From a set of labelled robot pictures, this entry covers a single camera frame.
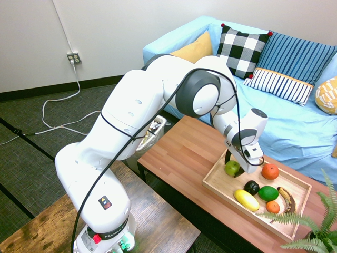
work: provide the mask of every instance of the sticker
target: sticker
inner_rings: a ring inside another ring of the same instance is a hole
[[[97,249],[98,245],[96,245],[94,240],[90,238],[87,231],[82,234],[81,239],[84,246],[89,250],[89,252],[93,253]]]
[[[107,199],[106,195],[101,197],[99,200],[99,203],[104,208],[104,210],[108,209],[110,206],[112,206],[111,202]]]

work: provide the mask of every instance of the wooden side table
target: wooden side table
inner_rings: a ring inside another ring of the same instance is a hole
[[[137,222],[131,252],[187,252],[200,232],[123,163],[116,161],[111,170],[124,186]],[[1,243],[0,252],[69,252],[76,214],[65,195]],[[80,220],[77,232],[84,225]]]
[[[286,243],[283,239],[202,185],[202,180],[226,149],[224,140],[216,129],[185,116],[138,162],[224,224],[232,233],[240,235],[241,239],[236,244],[242,240],[248,241],[258,251],[267,253],[305,252],[282,249],[280,245]],[[320,224],[325,209],[316,192],[328,194],[327,187],[267,156],[265,160],[312,185],[304,214]],[[308,232],[307,227],[299,226],[295,239],[304,238]]]

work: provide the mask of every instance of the yellow pillow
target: yellow pillow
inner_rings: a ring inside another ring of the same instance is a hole
[[[315,101],[324,112],[337,115],[337,76],[318,87],[315,93]]]
[[[205,32],[195,42],[171,54],[192,63],[196,63],[202,57],[212,55],[212,43],[209,33]]]

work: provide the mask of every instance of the floor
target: floor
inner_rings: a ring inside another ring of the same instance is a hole
[[[76,121],[87,114],[100,110],[114,85],[85,89],[79,95],[62,101],[48,102],[45,107],[45,122],[51,126]],[[42,106],[48,99],[59,99],[74,92],[39,96],[30,99],[0,103],[1,118],[23,133],[36,133],[47,130],[42,122]],[[176,118],[165,116],[171,125],[165,126],[165,132],[176,123]],[[88,133],[97,114],[72,126],[73,129]],[[0,124],[0,143],[16,137]],[[53,157],[64,146],[81,141],[83,135],[58,129],[47,133],[29,136],[33,142],[42,147]],[[37,216],[49,207],[65,191],[56,175],[54,163],[45,155],[17,138],[0,145],[0,183],[10,191],[33,215]],[[160,190],[160,184],[151,178],[152,187]],[[2,192],[0,192],[0,242],[30,221]],[[224,253],[221,248],[201,234],[197,241],[197,252]]]

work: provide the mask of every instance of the tangerine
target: tangerine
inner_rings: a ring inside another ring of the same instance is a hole
[[[279,213],[280,212],[280,206],[276,201],[269,201],[267,202],[267,211],[272,213]]]
[[[279,176],[280,171],[276,165],[272,163],[267,163],[263,166],[261,174],[263,177],[269,180],[273,180]]]

